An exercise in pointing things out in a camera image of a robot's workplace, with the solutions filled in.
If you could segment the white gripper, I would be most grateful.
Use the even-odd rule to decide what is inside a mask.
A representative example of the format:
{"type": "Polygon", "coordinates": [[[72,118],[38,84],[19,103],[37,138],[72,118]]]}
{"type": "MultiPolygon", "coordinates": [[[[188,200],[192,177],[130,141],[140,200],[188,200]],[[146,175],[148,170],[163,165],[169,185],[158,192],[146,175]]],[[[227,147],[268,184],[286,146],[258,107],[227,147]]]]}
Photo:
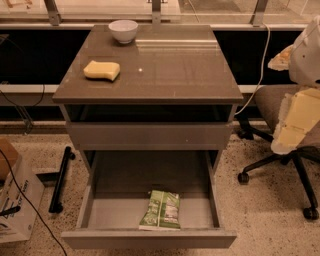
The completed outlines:
{"type": "MultiPolygon", "coordinates": [[[[289,69],[290,79],[300,85],[320,86],[320,15],[268,63],[276,71],[289,69]]],[[[281,102],[271,150],[288,154],[304,146],[320,145],[320,90],[307,88],[286,93],[281,102]]]]}

